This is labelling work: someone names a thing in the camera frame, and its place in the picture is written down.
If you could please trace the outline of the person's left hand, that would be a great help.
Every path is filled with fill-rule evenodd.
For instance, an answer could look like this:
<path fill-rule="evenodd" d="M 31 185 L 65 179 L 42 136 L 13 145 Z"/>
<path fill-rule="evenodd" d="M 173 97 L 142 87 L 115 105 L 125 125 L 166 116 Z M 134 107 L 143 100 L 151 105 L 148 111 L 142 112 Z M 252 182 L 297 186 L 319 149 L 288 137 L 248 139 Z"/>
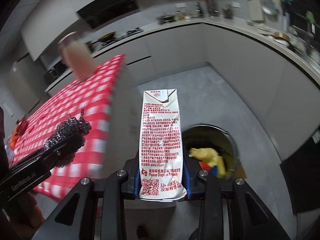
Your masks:
<path fill-rule="evenodd" d="M 37 201 L 31 193 L 22 194 L 12 200 L 4 208 L 4 211 L 19 239 L 32 239 L 45 221 Z"/>

